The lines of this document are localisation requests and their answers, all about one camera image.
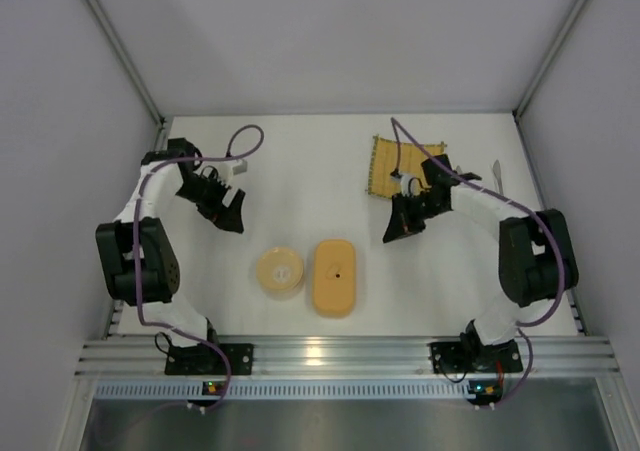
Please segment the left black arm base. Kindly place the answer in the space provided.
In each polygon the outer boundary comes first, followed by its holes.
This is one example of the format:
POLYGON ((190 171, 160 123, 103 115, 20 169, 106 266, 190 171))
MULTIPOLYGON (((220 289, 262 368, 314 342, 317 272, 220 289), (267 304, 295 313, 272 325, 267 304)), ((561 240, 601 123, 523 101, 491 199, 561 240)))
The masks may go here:
POLYGON ((251 343, 221 343, 220 352, 197 344, 188 348, 171 346, 166 353, 164 373, 168 376, 225 375, 230 368, 233 376, 252 374, 254 345, 251 343))

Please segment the oblong tan box lid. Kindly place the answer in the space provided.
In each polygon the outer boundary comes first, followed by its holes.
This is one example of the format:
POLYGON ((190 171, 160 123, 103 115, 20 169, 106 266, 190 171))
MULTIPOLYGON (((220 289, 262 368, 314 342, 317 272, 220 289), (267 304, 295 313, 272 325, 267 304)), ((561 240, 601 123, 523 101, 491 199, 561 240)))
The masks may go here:
POLYGON ((316 246, 311 299, 356 299, 356 278, 356 251, 351 242, 328 239, 316 246))

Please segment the round steel container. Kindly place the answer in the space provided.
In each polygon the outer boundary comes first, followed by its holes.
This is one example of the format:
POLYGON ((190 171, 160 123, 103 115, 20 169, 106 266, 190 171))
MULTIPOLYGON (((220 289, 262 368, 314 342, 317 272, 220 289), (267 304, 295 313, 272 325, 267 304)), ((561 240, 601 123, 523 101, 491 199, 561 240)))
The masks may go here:
POLYGON ((266 297, 277 301, 286 301, 301 293, 303 289, 303 275, 299 277, 290 276, 282 282, 264 275, 258 279, 258 283, 266 297))

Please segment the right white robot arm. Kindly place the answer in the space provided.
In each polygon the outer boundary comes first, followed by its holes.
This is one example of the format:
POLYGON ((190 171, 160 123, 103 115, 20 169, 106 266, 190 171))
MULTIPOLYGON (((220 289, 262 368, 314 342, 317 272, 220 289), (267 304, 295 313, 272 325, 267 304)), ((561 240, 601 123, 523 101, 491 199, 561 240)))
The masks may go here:
POLYGON ((499 290, 460 334, 457 347, 470 369, 485 371, 514 352, 517 331, 537 327, 558 308, 579 273, 564 215, 556 209, 532 211, 484 185, 472 172, 453 169, 447 155, 422 162, 423 175, 394 169, 399 190, 383 235, 386 243, 423 232, 445 213, 470 219, 498 246, 499 290))

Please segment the bamboo sushi mat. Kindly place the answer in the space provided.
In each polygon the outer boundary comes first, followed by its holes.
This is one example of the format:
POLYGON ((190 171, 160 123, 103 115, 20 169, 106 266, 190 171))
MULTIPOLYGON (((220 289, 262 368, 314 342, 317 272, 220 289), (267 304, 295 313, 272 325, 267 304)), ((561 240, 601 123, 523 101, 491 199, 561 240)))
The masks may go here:
POLYGON ((414 144, 402 142, 397 147, 395 140, 374 135, 366 188, 368 195, 390 200, 401 191, 399 182, 391 176, 397 165, 397 151, 400 151, 399 172, 419 179, 419 184, 413 183, 412 188, 422 190, 429 186, 421 167, 427 159, 422 151, 414 144))

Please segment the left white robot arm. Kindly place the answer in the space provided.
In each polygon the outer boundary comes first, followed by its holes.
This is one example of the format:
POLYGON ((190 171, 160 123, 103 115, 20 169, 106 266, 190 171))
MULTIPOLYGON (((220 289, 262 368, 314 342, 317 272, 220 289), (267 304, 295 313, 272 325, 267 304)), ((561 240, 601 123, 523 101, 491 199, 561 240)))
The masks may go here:
POLYGON ((109 295, 135 309, 141 325, 159 329, 175 347, 207 345, 215 338, 209 319, 179 291, 180 265, 161 217, 181 198, 216 228, 243 233, 245 193, 231 181, 246 170, 244 159, 205 159, 190 141, 172 139, 166 149, 143 157, 124 209, 96 229, 109 295))

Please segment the round tan lid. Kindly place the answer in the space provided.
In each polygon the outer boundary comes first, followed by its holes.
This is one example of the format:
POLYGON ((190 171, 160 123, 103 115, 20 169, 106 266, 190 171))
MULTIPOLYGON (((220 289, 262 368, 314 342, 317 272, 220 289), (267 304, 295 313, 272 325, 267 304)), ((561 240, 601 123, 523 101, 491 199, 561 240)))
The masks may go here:
POLYGON ((273 277, 280 282, 290 276, 304 276, 304 263, 302 257, 288 247, 274 247, 265 251, 257 260, 256 279, 261 276, 273 277))

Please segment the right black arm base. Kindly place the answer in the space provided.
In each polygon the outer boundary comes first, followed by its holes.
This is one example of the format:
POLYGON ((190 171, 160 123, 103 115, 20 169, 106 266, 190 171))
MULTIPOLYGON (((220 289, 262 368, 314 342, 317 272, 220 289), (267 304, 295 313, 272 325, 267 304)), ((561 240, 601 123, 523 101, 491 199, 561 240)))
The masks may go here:
POLYGON ((501 366, 504 373, 519 373, 524 370, 519 348, 514 340, 497 346, 480 346, 477 349, 471 349, 459 340, 449 340, 429 343, 428 348, 436 374, 495 374, 498 366, 501 366))

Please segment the metal tongs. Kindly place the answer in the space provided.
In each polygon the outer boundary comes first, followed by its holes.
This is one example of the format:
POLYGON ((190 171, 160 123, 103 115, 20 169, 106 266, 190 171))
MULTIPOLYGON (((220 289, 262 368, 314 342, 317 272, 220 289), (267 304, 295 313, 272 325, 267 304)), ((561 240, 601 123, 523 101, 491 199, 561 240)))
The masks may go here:
MULTIPOLYGON (((468 182, 482 181, 482 178, 479 175, 471 171, 464 171, 460 166, 456 166, 454 171, 464 181, 468 181, 468 182)), ((504 184, 502 179, 502 167, 498 159, 496 159, 493 162, 493 164, 490 166, 490 172, 493 179, 494 192, 496 194, 504 196, 505 192, 504 192, 504 184)), ((473 185, 471 189, 483 191, 487 189, 487 185, 481 182, 480 184, 473 185)))

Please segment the oblong tan lunch box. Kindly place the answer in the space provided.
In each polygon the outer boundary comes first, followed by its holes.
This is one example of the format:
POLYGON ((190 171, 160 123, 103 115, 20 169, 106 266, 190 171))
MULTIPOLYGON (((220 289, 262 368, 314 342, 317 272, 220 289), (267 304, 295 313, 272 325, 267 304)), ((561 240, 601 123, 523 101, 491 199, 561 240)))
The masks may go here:
POLYGON ((355 309, 356 299, 320 299, 312 298, 312 307, 321 317, 341 319, 349 316, 355 309))

